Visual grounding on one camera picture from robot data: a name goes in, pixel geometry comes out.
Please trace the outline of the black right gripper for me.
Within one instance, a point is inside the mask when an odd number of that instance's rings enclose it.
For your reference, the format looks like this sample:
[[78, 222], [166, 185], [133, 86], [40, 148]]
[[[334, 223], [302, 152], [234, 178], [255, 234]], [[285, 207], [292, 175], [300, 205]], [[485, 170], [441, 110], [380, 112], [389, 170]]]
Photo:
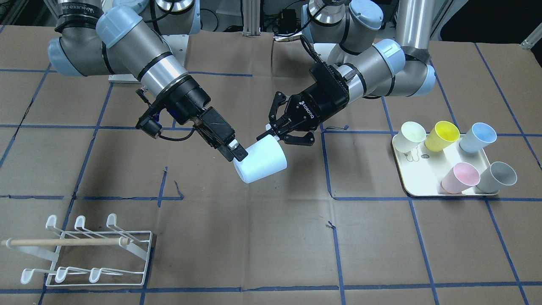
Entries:
[[241, 162], [248, 153], [235, 140], [235, 130], [213, 107], [206, 109], [210, 96], [191, 75], [184, 75], [159, 94], [168, 113], [179, 123], [194, 122], [194, 128], [203, 139], [219, 150], [226, 159]]

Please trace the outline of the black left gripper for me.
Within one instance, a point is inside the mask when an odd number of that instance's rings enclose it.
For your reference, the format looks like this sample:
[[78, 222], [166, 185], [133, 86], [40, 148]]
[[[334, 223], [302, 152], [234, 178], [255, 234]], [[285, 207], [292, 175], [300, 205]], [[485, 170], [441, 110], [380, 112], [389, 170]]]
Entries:
[[[315, 83], [290, 98], [276, 92], [269, 111], [272, 130], [308, 131], [304, 136], [291, 134], [279, 138], [289, 145], [312, 146], [314, 134], [320, 123], [345, 108], [350, 99], [348, 87], [341, 74], [328, 64], [315, 64], [310, 68]], [[285, 106], [282, 115], [279, 108]]]

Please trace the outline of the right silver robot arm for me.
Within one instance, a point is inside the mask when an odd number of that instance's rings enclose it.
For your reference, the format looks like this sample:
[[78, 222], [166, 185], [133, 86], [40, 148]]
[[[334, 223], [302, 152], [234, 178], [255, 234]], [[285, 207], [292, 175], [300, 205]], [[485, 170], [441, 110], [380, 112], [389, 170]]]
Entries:
[[155, 97], [136, 128], [162, 138], [159, 115], [167, 112], [179, 123], [193, 122], [211, 147], [228, 161], [242, 161], [248, 152], [231, 125], [208, 107], [209, 95], [174, 56], [167, 42], [145, 23], [145, 1], [120, 1], [107, 12], [99, 0], [60, 0], [56, 31], [48, 56], [62, 75], [87, 77], [130, 73]]

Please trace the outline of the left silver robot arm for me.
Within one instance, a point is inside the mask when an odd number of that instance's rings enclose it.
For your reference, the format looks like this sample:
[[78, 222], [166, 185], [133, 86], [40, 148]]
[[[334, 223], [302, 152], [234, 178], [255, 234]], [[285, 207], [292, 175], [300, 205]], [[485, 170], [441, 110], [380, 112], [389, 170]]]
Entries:
[[384, 14], [371, 0], [310, 0], [297, 38], [313, 58], [314, 84], [275, 94], [266, 136], [314, 144], [313, 131], [359, 98], [426, 95], [435, 84], [428, 51], [433, 0], [401, 0], [395, 39], [374, 42]]

